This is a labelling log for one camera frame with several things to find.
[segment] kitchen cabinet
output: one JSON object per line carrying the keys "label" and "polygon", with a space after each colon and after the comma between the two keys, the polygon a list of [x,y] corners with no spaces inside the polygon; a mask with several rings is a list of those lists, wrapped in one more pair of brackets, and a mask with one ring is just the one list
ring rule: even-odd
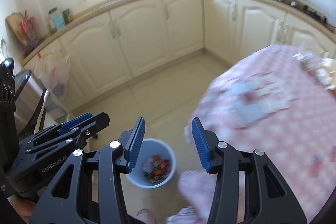
{"label": "kitchen cabinet", "polygon": [[[39,54],[41,58],[44,58],[50,54],[53,54],[57,51],[60,51],[62,55],[66,55],[66,52],[64,50],[64,48],[62,47],[62,45],[60,44],[58,39],[55,39],[52,43],[50,43],[49,45],[47,45],[45,48],[43,48]],[[37,60],[39,59],[38,55],[35,55],[31,60],[29,60],[29,62],[24,65],[25,69],[29,69],[31,71],[34,72],[35,69],[35,65]]]}
{"label": "kitchen cabinet", "polygon": [[171,60],[161,0],[140,0],[110,12],[134,76]]}
{"label": "kitchen cabinet", "polygon": [[228,63],[232,54],[238,0],[204,0],[205,48]]}
{"label": "kitchen cabinet", "polygon": [[288,15],[283,35],[283,42],[289,45],[302,47],[318,54],[321,57],[334,58],[336,45],[312,25],[293,15]]}
{"label": "kitchen cabinet", "polygon": [[239,0],[235,62],[281,41],[286,12],[270,5]]}
{"label": "kitchen cabinet", "polygon": [[163,0],[173,59],[203,47],[201,0]]}
{"label": "kitchen cabinet", "polygon": [[66,96],[65,101],[72,108],[131,78],[115,37],[110,16],[105,13],[82,23],[59,38],[70,58],[73,84],[77,84],[74,91],[77,90],[81,97],[72,99],[70,94]]}

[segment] metal screw head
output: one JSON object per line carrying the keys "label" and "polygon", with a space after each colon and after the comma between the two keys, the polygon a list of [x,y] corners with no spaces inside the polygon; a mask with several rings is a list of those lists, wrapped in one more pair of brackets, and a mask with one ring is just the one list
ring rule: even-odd
{"label": "metal screw head", "polygon": [[118,142],[118,141],[110,142],[110,147],[111,148],[117,148],[117,147],[119,147],[119,145],[120,145],[120,142]]}
{"label": "metal screw head", "polygon": [[258,155],[258,156],[263,156],[265,154],[264,151],[262,151],[261,149],[256,149],[255,150],[255,153]]}
{"label": "metal screw head", "polygon": [[74,152],[72,152],[74,156],[78,157],[81,154],[83,154],[83,150],[82,149],[76,149]]}
{"label": "metal screw head", "polygon": [[217,144],[217,146],[218,146],[219,148],[227,148],[227,143],[226,143],[226,142],[219,142],[219,143]]}

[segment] tiled floor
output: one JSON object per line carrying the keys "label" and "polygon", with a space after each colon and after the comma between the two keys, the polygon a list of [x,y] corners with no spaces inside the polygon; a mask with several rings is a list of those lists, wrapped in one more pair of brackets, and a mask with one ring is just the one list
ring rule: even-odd
{"label": "tiled floor", "polygon": [[158,138],[175,152],[175,176],[160,188],[141,189],[122,176],[130,215],[135,216],[140,209],[147,208],[154,212],[158,224],[164,224],[168,216],[189,206],[177,190],[179,175],[202,167],[198,155],[189,149],[184,140],[184,127],[211,81],[225,71],[224,65],[215,58],[200,54],[83,111],[92,114],[104,111],[110,116],[110,126],[99,133],[97,140],[91,141],[92,150],[117,139],[122,131],[133,128],[138,116],[143,116],[146,121],[145,138]]}

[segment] stove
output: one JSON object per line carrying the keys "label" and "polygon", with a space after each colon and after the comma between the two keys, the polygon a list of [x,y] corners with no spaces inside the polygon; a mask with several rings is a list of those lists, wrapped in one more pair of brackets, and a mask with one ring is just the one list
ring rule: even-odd
{"label": "stove", "polygon": [[327,17],[320,12],[318,9],[313,7],[312,5],[308,4],[304,0],[277,0],[289,6],[292,6],[301,12],[307,14],[308,16],[312,17],[316,21],[320,22],[321,24],[328,27],[330,30],[333,30],[334,27],[328,24]]}

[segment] candy wrapper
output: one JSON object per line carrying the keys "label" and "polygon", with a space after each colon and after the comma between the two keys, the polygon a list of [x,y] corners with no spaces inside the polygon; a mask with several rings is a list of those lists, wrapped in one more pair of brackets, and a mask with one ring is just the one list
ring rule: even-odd
{"label": "candy wrapper", "polygon": [[167,178],[170,174],[170,160],[160,159],[158,155],[149,157],[142,164],[142,170],[150,183],[157,183],[159,180]]}

